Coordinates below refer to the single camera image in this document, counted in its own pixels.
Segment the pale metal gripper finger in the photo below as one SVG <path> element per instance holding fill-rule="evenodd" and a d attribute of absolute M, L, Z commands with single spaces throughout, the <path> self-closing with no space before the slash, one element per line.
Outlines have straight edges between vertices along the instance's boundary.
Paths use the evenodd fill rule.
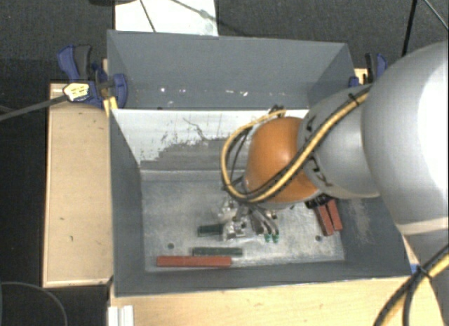
<path fill-rule="evenodd" d="M 240 238 L 245 238 L 246 233 L 246 223 L 245 222 L 227 222 L 222 225 L 220 232 L 221 241 L 229 241 Z"/>
<path fill-rule="evenodd" d="M 219 220 L 230 220 L 235 216 L 235 205 L 232 199 L 224 199 L 221 206 L 217 209 Z"/>

